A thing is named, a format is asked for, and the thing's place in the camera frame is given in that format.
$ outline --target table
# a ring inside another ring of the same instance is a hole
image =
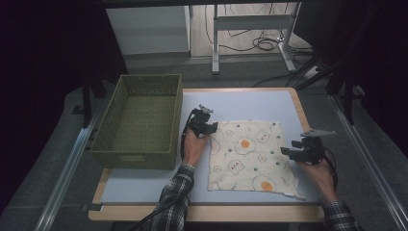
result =
[[[286,90],[290,93],[293,105],[298,115],[303,131],[309,130],[309,124],[301,107],[299,98],[291,88],[265,88],[265,89],[186,89],[184,92],[250,92]],[[135,204],[101,204],[101,196],[111,174],[111,169],[104,169],[96,189],[92,206],[96,209],[89,210],[92,220],[135,221],[141,220],[151,213],[155,205]],[[191,205],[187,221],[213,221],[213,222],[322,222],[323,212],[317,203],[314,204],[268,204],[268,205]]]

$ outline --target flannel shirt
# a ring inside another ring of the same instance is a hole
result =
[[[173,201],[178,195],[184,193],[193,184],[194,167],[182,164],[173,179],[163,188],[159,205]],[[150,221],[153,231],[182,231],[187,217],[190,194],[180,199],[177,203],[164,210]],[[329,230],[333,231],[359,231],[359,225],[354,220],[347,205],[343,201],[330,201],[322,204],[324,219]]]
[[[363,230],[354,220],[344,201],[330,201],[322,204],[324,220],[329,230],[357,231]]]
[[[173,179],[165,185],[160,196],[159,205],[155,210],[173,201],[178,195],[183,194],[193,184],[194,167],[182,164]],[[187,217],[190,194],[181,198],[168,209],[162,211],[151,219],[152,231],[184,230],[184,223]]]

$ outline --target green basket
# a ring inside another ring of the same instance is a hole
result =
[[[107,168],[174,169],[180,75],[122,75],[90,153]]]

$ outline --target fried egg print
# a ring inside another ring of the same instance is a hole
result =
[[[255,191],[263,191],[272,193],[276,191],[276,184],[272,181],[272,178],[265,175],[259,175],[252,181],[252,187]]]
[[[235,145],[238,154],[245,155],[255,150],[255,142],[251,139],[241,138]]]

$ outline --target white cloth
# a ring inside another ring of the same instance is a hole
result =
[[[219,121],[211,135],[209,191],[259,191],[304,198],[289,157],[282,155],[279,122]]]

